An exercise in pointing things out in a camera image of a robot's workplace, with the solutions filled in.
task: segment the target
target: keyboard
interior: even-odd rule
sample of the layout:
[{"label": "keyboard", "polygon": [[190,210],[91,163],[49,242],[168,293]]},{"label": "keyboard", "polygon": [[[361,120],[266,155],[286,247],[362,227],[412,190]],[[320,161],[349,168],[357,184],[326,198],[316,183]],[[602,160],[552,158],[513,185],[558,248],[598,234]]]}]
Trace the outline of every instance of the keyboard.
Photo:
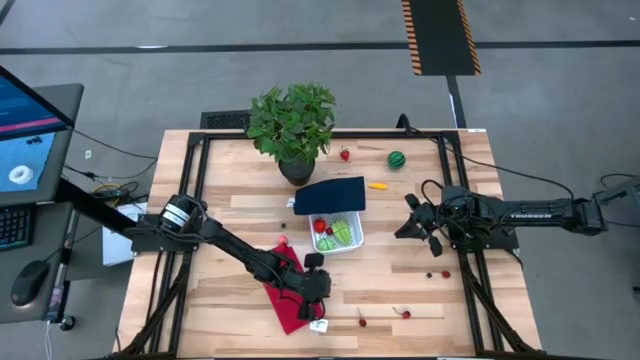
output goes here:
[{"label": "keyboard", "polygon": [[0,251],[31,244],[34,206],[0,208]]}]

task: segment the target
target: desk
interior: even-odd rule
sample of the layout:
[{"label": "desk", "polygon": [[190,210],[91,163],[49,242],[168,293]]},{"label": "desk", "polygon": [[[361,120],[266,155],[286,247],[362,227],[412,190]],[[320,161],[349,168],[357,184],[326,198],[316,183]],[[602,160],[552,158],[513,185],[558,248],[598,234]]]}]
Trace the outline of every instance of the desk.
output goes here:
[{"label": "desk", "polygon": [[[72,121],[76,121],[84,90],[82,85],[44,86],[34,90]],[[70,182],[60,179],[71,142],[71,134],[70,130],[55,134],[37,189],[0,193],[0,207],[44,203],[38,205],[32,214],[34,221],[32,244],[0,253],[0,272],[3,274],[3,280],[0,281],[0,323],[42,320],[45,316],[54,322],[62,320],[66,290],[68,289],[68,282],[65,278],[68,256],[65,259],[63,252],[58,252],[48,260],[49,273],[34,301],[23,307],[16,307],[11,302],[10,292],[16,276],[26,264],[45,258],[62,247],[65,241],[73,240],[75,220],[77,220],[77,214],[73,218],[74,211],[84,213],[118,231],[134,225],[131,220],[116,210],[93,199],[91,195]],[[72,231],[69,231],[70,224],[74,229]],[[53,292],[63,294],[60,306],[50,307]]]},{"label": "desk", "polygon": [[[188,134],[165,132],[149,199],[151,213],[158,213],[178,191]],[[459,135],[465,155],[493,162],[486,133],[461,130]],[[348,163],[339,158],[342,147],[351,152]],[[199,148],[188,193],[195,183]],[[325,259],[324,268],[333,280],[331,298],[326,300],[327,333],[303,328],[284,335],[262,285],[230,256],[202,246],[194,255],[189,279],[180,357],[474,354],[456,254],[447,244],[444,254],[433,258],[421,241],[393,236],[409,215],[404,195],[420,194],[425,179],[443,180],[436,145],[424,139],[334,139],[331,148],[328,156],[321,154],[317,159],[310,183],[363,175],[366,182],[386,183],[389,189],[366,189],[367,209],[360,214],[364,245]],[[386,166],[392,150],[407,157],[400,171]],[[284,233],[300,258],[312,251],[308,218],[285,207],[296,188],[282,177],[273,159],[260,155],[249,140],[215,140],[208,162],[203,199],[210,215],[225,228],[259,248],[272,248]],[[501,196],[494,169],[471,163],[466,163],[466,169],[473,191]],[[440,201],[436,188],[428,188],[427,195]],[[282,222],[287,224],[285,230],[280,228]],[[526,342],[539,347],[519,264],[501,250],[488,250],[485,255],[496,305]],[[155,254],[134,260],[119,326],[123,344],[145,322],[155,260]],[[450,271],[451,278],[425,276],[443,270]],[[394,306],[409,309],[411,319],[402,320]],[[366,328],[358,326],[358,308],[367,319]],[[486,314],[481,307],[478,311],[489,349]],[[165,317],[165,326],[171,323],[171,315]],[[161,350],[166,349],[167,335],[165,329]]]}]

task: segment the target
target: strawberry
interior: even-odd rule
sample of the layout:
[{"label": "strawberry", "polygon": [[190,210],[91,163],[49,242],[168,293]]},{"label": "strawberry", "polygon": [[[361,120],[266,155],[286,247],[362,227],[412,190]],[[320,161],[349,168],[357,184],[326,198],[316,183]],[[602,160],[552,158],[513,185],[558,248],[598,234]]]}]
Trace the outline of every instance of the strawberry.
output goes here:
[{"label": "strawberry", "polygon": [[342,151],[340,151],[340,157],[344,161],[349,161],[349,149],[342,149]]},{"label": "strawberry", "polygon": [[323,233],[327,228],[327,222],[324,219],[316,219],[313,222],[313,230],[317,233]]}]

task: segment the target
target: plant pot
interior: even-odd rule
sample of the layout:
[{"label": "plant pot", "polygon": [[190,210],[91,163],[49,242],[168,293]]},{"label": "plant pot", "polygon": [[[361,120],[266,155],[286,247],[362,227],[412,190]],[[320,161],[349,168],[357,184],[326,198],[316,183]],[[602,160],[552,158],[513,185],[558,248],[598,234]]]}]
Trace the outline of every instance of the plant pot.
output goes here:
[{"label": "plant pot", "polygon": [[304,161],[278,162],[280,172],[284,175],[292,185],[302,186],[309,182],[313,169],[316,167],[316,161],[310,163]]}]

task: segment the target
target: toy watermelon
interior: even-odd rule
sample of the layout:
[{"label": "toy watermelon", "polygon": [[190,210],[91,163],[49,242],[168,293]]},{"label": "toy watermelon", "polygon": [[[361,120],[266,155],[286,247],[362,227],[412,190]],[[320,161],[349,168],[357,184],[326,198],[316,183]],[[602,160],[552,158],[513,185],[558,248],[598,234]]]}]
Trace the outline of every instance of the toy watermelon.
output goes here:
[{"label": "toy watermelon", "polygon": [[344,246],[351,245],[351,229],[344,221],[336,221],[331,224],[333,236]]},{"label": "toy watermelon", "polygon": [[389,167],[392,169],[400,169],[401,167],[404,166],[405,161],[406,161],[406,158],[404,157],[404,154],[401,153],[400,151],[391,152],[391,154],[389,154],[389,157],[387,158],[387,163],[389,164]]}]

